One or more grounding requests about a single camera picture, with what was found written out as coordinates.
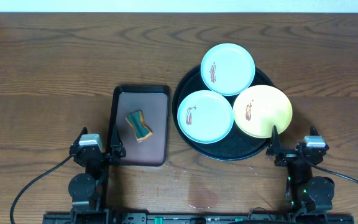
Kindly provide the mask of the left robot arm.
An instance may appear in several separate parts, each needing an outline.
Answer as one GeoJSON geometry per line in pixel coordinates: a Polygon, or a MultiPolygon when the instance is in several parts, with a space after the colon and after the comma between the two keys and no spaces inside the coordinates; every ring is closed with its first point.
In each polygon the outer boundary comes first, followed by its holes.
{"type": "Polygon", "coordinates": [[[83,128],[70,146],[69,155],[74,162],[85,168],[85,172],[72,178],[68,192],[72,197],[76,213],[99,212],[105,207],[109,167],[119,165],[126,156],[126,150],[114,125],[106,152],[98,134],[88,133],[83,128]]]}

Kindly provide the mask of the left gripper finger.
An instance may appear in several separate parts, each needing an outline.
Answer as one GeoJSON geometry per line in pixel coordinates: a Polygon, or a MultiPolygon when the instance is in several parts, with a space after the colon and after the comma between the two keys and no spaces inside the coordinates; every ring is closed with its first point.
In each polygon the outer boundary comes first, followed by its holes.
{"type": "Polygon", "coordinates": [[[115,152],[123,152],[124,150],[116,124],[112,128],[110,147],[115,152]]]}
{"type": "Polygon", "coordinates": [[[86,127],[84,127],[84,128],[81,130],[81,132],[80,132],[80,134],[78,135],[78,137],[77,137],[77,138],[75,139],[75,141],[73,142],[72,146],[79,146],[79,141],[80,141],[82,135],[87,134],[87,133],[88,133],[88,130],[87,130],[86,127]]]}

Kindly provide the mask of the orange green sponge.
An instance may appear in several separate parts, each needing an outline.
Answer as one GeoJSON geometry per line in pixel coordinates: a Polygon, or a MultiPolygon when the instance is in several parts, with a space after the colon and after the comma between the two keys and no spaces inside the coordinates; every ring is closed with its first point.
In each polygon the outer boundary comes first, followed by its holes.
{"type": "Polygon", "coordinates": [[[134,130],[134,135],[137,142],[142,142],[153,135],[152,130],[145,123],[143,112],[141,110],[127,115],[126,121],[134,130]]]}

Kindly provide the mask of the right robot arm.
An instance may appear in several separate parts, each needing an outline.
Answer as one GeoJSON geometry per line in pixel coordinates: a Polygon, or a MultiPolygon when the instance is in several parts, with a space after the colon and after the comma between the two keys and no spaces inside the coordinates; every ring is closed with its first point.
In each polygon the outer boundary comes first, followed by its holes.
{"type": "Polygon", "coordinates": [[[284,149],[277,128],[272,128],[266,155],[275,158],[277,167],[287,168],[286,198],[298,213],[319,213],[333,209],[333,180],[312,173],[312,167],[323,162],[328,149],[329,146],[313,126],[310,127],[310,135],[305,136],[294,149],[284,149]]]}

